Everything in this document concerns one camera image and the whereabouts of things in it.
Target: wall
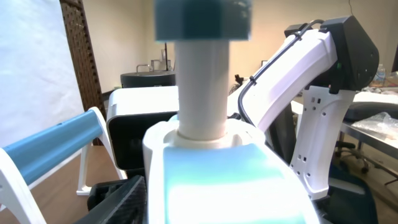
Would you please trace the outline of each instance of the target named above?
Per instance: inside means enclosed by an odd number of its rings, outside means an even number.
[[[351,0],[353,14],[379,49],[381,63],[391,70],[398,43],[398,3],[396,0]],[[145,1],[147,59],[160,55],[161,45],[154,41],[153,0]],[[253,0],[252,39],[232,42],[229,56],[229,83],[233,76],[253,75],[261,60],[268,60],[282,45],[289,25],[313,19],[350,15],[348,0]]]
[[[0,1],[0,27],[4,147],[81,114],[83,105],[59,1]]]
[[[146,62],[145,0],[83,0],[102,92]]]

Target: white sheet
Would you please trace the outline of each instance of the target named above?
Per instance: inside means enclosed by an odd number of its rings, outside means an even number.
[[[59,0],[0,1],[0,147],[83,112]]]

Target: floor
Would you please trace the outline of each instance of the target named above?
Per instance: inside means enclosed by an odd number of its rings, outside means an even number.
[[[355,142],[356,140],[347,136],[345,141]],[[373,155],[374,159],[379,159],[383,163],[398,167],[398,162],[392,161],[391,158],[383,156],[369,146],[364,147],[364,152]],[[364,179],[373,189],[379,223],[397,223],[398,182],[385,187],[383,183],[392,180],[392,177],[382,170],[371,167],[368,174],[361,174],[362,163],[360,161],[354,157],[349,157],[345,161],[349,165],[350,171]],[[73,223],[88,213],[87,197],[76,195],[79,164],[80,157],[78,156],[32,190],[47,223]],[[93,185],[116,179],[116,171],[106,150],[101,146],[95,146],[89,153],[87,184]],[[18,223],[18,221],[10,211],[5,210],[0,212],[0,223],[12,224]]]
[[[40,211],[48,224],[73,223],[85,216],[87,196],[77,196],[80,156],[63,166],[32,189]],[[118,175],[103,146],[94,146],[89,152],[87,185],[117,180]],[[19,223],[8,210],[0,212],[0,223]]]

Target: blue panel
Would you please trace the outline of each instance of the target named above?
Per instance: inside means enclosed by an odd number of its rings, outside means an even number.
[[[29,185],[101,134],[97,116],[89,110],[4,150]]]
[[[167,223],[305,223],[291,179],[255,144],[164,149]]]

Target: plastic bag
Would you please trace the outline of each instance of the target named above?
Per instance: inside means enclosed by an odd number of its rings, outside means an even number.
[[[370,118],[353,123],[353,127],[368,131],[374,131],[385,137],[385,141],[398,145],[398,119],[391,118],[386,113],[379,113]]]

